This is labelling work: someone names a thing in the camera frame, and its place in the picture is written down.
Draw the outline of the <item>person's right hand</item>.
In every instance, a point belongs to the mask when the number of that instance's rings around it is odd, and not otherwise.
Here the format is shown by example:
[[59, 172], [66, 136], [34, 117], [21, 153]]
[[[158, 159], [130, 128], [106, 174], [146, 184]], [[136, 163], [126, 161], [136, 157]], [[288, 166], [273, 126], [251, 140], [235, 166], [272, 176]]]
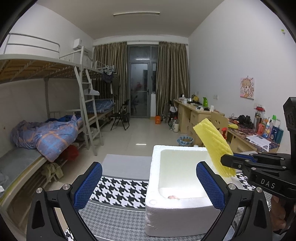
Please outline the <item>person's right hand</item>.
[[285, 209], [276, 196], [271, 198], [270, 219], [273, 231], [282, 230], [286, 226]]

